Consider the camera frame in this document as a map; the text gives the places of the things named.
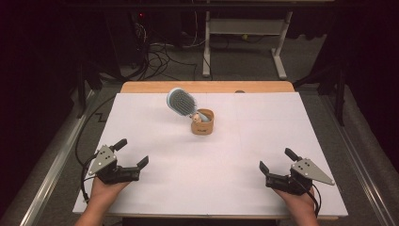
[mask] metal rail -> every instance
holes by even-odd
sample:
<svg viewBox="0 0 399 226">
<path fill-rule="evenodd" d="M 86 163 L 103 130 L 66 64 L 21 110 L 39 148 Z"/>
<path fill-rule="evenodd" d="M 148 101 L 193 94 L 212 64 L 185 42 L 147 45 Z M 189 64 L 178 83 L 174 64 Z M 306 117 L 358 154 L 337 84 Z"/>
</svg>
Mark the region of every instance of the metal rail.
<svg viewBox="0 0 399 226">
<path fill-rule="evenodd" d="M 378 187 L 375 185 L 372 177 L 367 171 L 364 163 L 362 162 L 359 152 L 356 147 L 351 142 L 349 135 L 346 133 L 346 130 L 343 126 L 340 126 L 337 119 L 334 116 L 334 107 L 332 106 L 332 102 L 328 99 L 327 96 L 322 96 L 321 100 L 325 105 L 329 115 L 333 119 L 342 139 L 347 148 L 347 154 L 349 157 L 349 161 L 351 162 L 355 173 L 358 175 L 359 181 L 364 189 L 364 193 L 369 199 L 370 204 L 372 205 L 376 216 L 378 217 L 379 222 L 383 226 L 395 226 L 396 223 L 391 216 L 389 209 L 387 208 L 384 200 L 380 195 L 380 191 Z"/>
<path fill-rule="evenodd" d="M 87 111 L 83 114 L 83 116 L 75 123 L 75 126 L 72 129 L 71 135 L 65 141 L 65 144 L 62 145 L 62 148 L 59 150 L 56 155 L 56 159 L 53 162 L 53 165 L 50 167 L 46 177 L 41 183 L 39 191 L 36 193 L 35 198 L 29 206 L 22 222 L 21 226 L 31 226 L 36 225 L 38 220 L 40 219 L 40 215 L 44 210 L 44 207 L 50 196 L 56 187 L 56 182 L 58 181 L 62 170 L 67 163 L 68 157 L 71 153 L 73 145 L 76 141 L 76 138 L 79 134 L 79 131 L 82 129 L 83 124 L 87 120 L 88 112 L 92 109 L 95 99 L 97 99 L 98 93 L 94 93 L 91 91 L 88 94 L 88 108 Z"/>
</svg>

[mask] white stand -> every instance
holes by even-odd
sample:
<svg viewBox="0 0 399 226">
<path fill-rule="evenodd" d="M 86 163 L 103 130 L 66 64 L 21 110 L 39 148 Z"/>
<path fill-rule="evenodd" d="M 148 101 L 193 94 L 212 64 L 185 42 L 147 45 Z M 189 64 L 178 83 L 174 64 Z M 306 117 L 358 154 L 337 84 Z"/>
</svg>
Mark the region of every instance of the white stand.
<svg viewBox="0 0 399 226">
<path fill-rule="evenodd" d="M 291 22 L 292 11 L 287 12 L 285 20 L 241 20 L 241 19 L 212 19 L 210 12 L 206 12 L 205 49 L 203 53 L 202 75 L 211 74 L 211 49 L 209 39 L 211 34 L 248 34 L 248 35 L 279 35 L 279 45 L 271 50 L 279 79 L 286 80 L 287 74 L 279 56 Z"/>
</svg>

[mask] black cable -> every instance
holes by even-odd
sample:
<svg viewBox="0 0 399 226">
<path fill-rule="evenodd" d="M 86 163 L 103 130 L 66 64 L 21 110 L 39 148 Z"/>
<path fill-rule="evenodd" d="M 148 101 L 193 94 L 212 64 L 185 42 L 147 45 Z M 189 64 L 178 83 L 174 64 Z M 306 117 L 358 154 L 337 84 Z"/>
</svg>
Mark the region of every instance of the black cable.
<svg viewBox="0 0 399 226">
<path fill-rule="evenodd" d="M 86 175 L 86 169 L 87 169 L 87 165 L 90 164 L 90 162 L 97 157 L 98 153 L 95 153 L 94 155 L 92 155 L 86 162 L 85 164 L 82 166 L 82 173 L 80 175 L 80 189 L 82 190 L 82 195 L 83 195 L 83 199 L 85 201 L 85 203 L 88 203 L 89 197 L 88 194 L 85 190 L 85 175 Z"/>
<path fill-rule="evenodd" d="M 153 44 L 152 46 L 160 46 L 160 47 L 162 47 L 161 49 L 156 50 L 156 51 L 149 51 L 149 54 L 153 54 L 153 55 L 156 56 L 155 58 L 152 58 L 150 60 L 150 62 L 158 59 L 160 61 L 160 65 L 157 65 L 157 66 L 151 66 L 150 65 L 150 69 L 154 70 L 154 73 L 152 73 L 151 75 L 147 75 L 147 76 L 143 77 L 142 78 L 143 80 L 155 77 L 155 76 L 157 76 L 159 74 L 162 74 L 163 76 L 166 76 L 166 77 L 169 77 L 171 79 L 179 81 L 180 79 L 177 79 L 177 78 L 175 78 L 173 76 L 170 76 L 170 75 L 164 73 L 167 70 L 168 63 L 170 61 L 174 62 L 174 63 L 182 64 L 182 65 L 193 66 L 194 67 L 193 76 L 195 76 L 195 72 L 196 72 L 197 66 L 198 66 L 197 64 L 195 64 L 195 63 L 184 63 L 184 62 L 178 61 L 176 59 L 173 59 L 168 54 L 167 44 L 165 42 L 164 42 L 163 45 L 161 45 L 161 44 Z"/>
<path fill-rule="evenodd" d="M 293 181 L 295 181 L 299 186 L 301 186 L 303 188 L 303 190 L 309 195 L 309 197 L 311 197 L 311 199 L 313 200 L 313 202 L 314 202 L 314 204 L 316 206 L 315 209 L 314 209 L 314 214 L 317 217 L 319 215 L 319 211 L 320 211 L 319 203 L 314 198 L 314 196 L 310 193 L 310 191 L 308 189 L 306 189 L 306 187 L 304 187 L 299 181 L 297 181 L 297 179 L 295 177 L 293 177 Z"/>
<path fill-rule="evenodd" d="M 126 77 L 129 78 L 130 80 L 133 77 L 139 76 L 141 73 L 147 71 L 148 67 L 149 67 L 148 61 L 146 59 L 143 59 L 143 62 L 141 63 L 139 70 L 127 75 Z"/>
<path fill-rule="evenodd" d="M 146 68 L 146 70 L 138 77 L 137 81 L 142 81 L 144 80 L 144 77 L 147 73 L 147 70 L 150 68 L 150 60 L 149 60 L 149 51 L 147 50 L 146 55 L 144 56 L 144 60 L 147 62 L 148 67 Z"/>
<path fill-rule="evenodd" d="M 90 116 L 88 116 L 88 118 L 86 119 L 85 123 L 83 124 L 82 128 L 81 128 L 80 131 L 79 131 L 79 134 L 77 135 L 77 139 L 76 139 L 76 143 L 75 143 L 75 152 L 74 152 L 74 154 L 75 154 L 75 157 L 76 157 L 77 162 L 78 162 L 82 167 L 84 167 L 84 163 L 80 160 L 80 158 L 79 158 L 79 156 L 78 156 L 78 153 L 77 153 L 77 148 L 78 148 L 78 146 L 79 146 L 80 137 L 82 136 L 83 131 L 85 130 L 86 125 L 87 125 L 88 122 L 90 121 L 91 117 L 93 117 L 93 115 L 94 115 L 103 105 L 105 105 L 107 102 L 109 102 L 110 100 L 112 100 L 112 99 L 114 99 L 114 98 L 115 98 L 115 96 L 110 97 L 109 99 L 107 99 L 107 100 L 105 100 L 103 103 L 101 103 L 96 109 L 94 109 L 94 111 L 93 111 L 93 112 L 90 114 Z"/>
<path fill-rule="evenodd" d="M 86 178 L 86 179 L 85 179 L 85 181 L 88 181 L 88 180 L 94 179 L 94 178 L 96 178 L 96 177 L 97 177 L 97 176 L 88 177 L 88 178 Z"/>
<path fill-rule="evenodd" d="M 153 50 L 153 51 L 155 51 L 155 52 L 161 52 L 161 51 L 163 51 L 163 50 L 165 50 L 166 48 L 167 48 L 167 43 L 164 41 L 164 44 L 161 44 L 161 43 L 159 43 L 159 42 L 155 42 L 155 43 L 152 43 L 151 44 L 151 47 L 154 47 L 154 46 L 159 46 L 159 47 L 161 47 L 159 50 Z"/>
<path fill-rule="evenodd" d="M 320 209 L 322 208 L 322 196 L 321 196 L 321 194 L 320 194 L 320 191 L 319 191 L 319 189 L 317 188 L 317 186 L 315 186 L 315 185 L 313 185 L 314 186 L 314 188 L 316 189 L 316 191 L 317 191 L 317 194 L 319 194 L 319 211 L 320 211 Z"/>
</svg>

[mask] cable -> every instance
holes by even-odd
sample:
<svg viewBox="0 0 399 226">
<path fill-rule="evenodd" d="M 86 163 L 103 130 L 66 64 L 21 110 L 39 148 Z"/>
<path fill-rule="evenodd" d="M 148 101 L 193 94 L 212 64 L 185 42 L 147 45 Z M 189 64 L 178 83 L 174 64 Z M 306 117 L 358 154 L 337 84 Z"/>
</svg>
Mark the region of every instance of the cable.
<svg viewBox="0 0 399 226">
<path fill-rule="evenodd" d="M 205 43 L 205 40 L 203 40 L 202 42 L 195 44 L 195 45 L 182 46 L 182 47 L 183 48 L 193 48 L 193 47 L 201 46 L 203 43 Z"/>
<path fill-rule="evenodd" d="M 319 211 L 320 211 L 319 203 L 314 198 L 314 196 L 310 193 L 310 191 L 308 189 L 306 189 L 306 187 L 304 187 L 299 181 L 297 181 L 297 179 L 295 177 L 293 177 L 293 181 L 295 181 L 299 186 L 301 186 L 303 188 L 303 190 L 309 195 L 309 197 L 311 197 L 311 199 L 313 200 L 313 202 L 316 206 L 314 209 L 314 214 L 317 217 L 319 215 Z"/>
<path fill-rule="evenodd" d="M 78 156 L 78 153 L 77 153 L 77 147 L 78 147 L 78 145 L 79 145 L 80 137 L 82 136 L 83 131 L 85 130 L 86 125 L 87 125 L 88 122 L 90 121 L 91 117 L 93 117 L 93 115 L 94 115 L 103 105 L 105 105 L 107 102 L 109 102 L 110 100 L 112 100 L 112 99 L 114 99 L 114 98 L 115 98 L 115 96 L 110 97 L 109 99 L 105 100 L 102 104 L 100 104 L 96 109 L 94 109 L 94 111 L 90 114 L 90 116 L 88 116 L 88 119 L 87 119 L 87 120 L 85 121 L 85 123 L 83 124 L 82 129 L 79 131 L 79 134 L 78 134 L 78 136 L 77 136 L 76 143 L 75 143 L 75 152 L 74 152 L 74 154 L 75 154 L 75 157 L 76 157 L 77 162 L 78 162 L 82 167 L 84 167 L 85 165 L 84 165 L 84 163 L 80 160 L 80 158 L 79 158 L 79 156 Z"/>
<path fill-rule="evenodd" d="M 88 181 L 88 180 L 94 179 L 94 178 L 96 178 L 96 177 L 97 177 L 97 176 L 88 177 L 88 178 L 86 178 L 86 179 L 85 179 L 85 181 Z"/>
<path fill-rule="evenodd" d="M 85 175 L 86 175 L 86 169 L 87 169 L 87 165 L 90 164 L 90 162 L 97 157 L 98 153 L 95 153 L 94 155 L 92 155 L 83 165 L 82 167 L 82 173 L 80 175 L 80 189 L 82 190 L 82 195 L 84 198 L 85 203 L 88 203 L 89 197 L 88 194 L 85 190 Z"/>
<path fill-rule="evenodd" d="M 164 43 L 152 43 L 150 44 L 150 46 L 152 47 L 156 47 L 159 46 L 161 47 L 159 50 L 153 50 L 153 51 L 149 51 L 148 54 L 149 55 L 154 55 L 155 57 L 152 59 L 149 59 L 149 62 L 153 62 L 154 60 L 159 60 L 159 64 L 158 65 L 150 65 L 149 68 L 152 69 L 154 72 L 151 75 L 147 75 L 147 76 L 142 76 L 140 78 L 140 80 L 147 80 L 150 79 L 152 77 L 155 77 L 159 74 L 162 74 L 163 76 L 166 76 L 168 78 L 171 78 L 173 80 L 177 80 L 180 81 L 180 79 L 177 79 L 171 75 L 165 74 L 165 71 L 168 68 L 168 64 L 169 62 L 174 62 L 174 63 L 178 63 L 178 64 L 182 64 L 182 65 L 187 65 L 187 66 L 193 66 L 194 70 L 193 70 L 193 80 L 195 80 L 195 73 L 197 70 L 197 64 L 196 63 L 184 63 L 181 61 L 178 61 L 174 58 L 172 58 L 169 54 L 168 54 L 168 49 L 167 46 L 169 46 L 169 44 Z"/>
<path fill-rule="evenodd" d="M 140 30 L 142 30 L 143 31 L 143 44 L 146 42 L 146 39 L 147 39 L 147 31 L 146 31 L 146 28 L 144 28 L 144 26 L 143 25 L 141 25 L 141 24 L 139 24 L 139 23 L 136 23 L 136 26 L 138 26 L 139 28 L 140 28 Z"/>
<path fill-rule="evenodd" d="M 316 191 L 317 191 L 317 194 L 319 194 L 319 211 L 320 211 L 320 209 L 322 208 L 322 196 L 321 196 L 321 194 L 320 194 L 320 191 L 319 191 L 319 189 L 317 188 L 317 186 L 315 186 L 315 185 L 313 185 L 314 186 L 314 188 L 316 189 Z"/>
<path fill-rule="evenodd" d="M 147 51 L 146 55 L 144 56 L 144 60 L 147 62 L 148 66 L 146 70 L 138 77 L 137 81 L 143 80 L 145 74 L 147 73 L 147 70 L 150 68 L 150 61 L 149 61 L 149 53 Z"/>
<path fill-rule="evenodd" d="M 190 47 L 194 46 L 196 44 L 196 41 L 197 41 L 197 35 L 198 35 L 198 32 L 199 32 L 199 22 L 198 22 L 198 16 L 197 16 L 197 12 L 196 11 L 194 11 L 194 15 L 195 15 L 195 18 L 196 18 L 196 36 L 194 37 L 193 43 L 191 43 L 191 45 L 187 46 L 186 48 L 190 48 Z"/>
</svg>

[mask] brush bristles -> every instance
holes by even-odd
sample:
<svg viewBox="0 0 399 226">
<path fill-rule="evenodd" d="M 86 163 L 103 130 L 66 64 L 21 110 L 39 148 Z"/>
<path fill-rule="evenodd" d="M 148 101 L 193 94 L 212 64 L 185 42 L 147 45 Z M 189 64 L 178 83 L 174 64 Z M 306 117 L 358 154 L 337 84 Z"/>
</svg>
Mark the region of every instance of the brush bristles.
<svg viewBox="0 0 399 226">
<path fill-rule="evenodd" d="M 196 100 L 182 89 L 176 89 L 169 96 L 170 107 L 182 116 L 190 116 L 197 111 Z"/>
</svg>

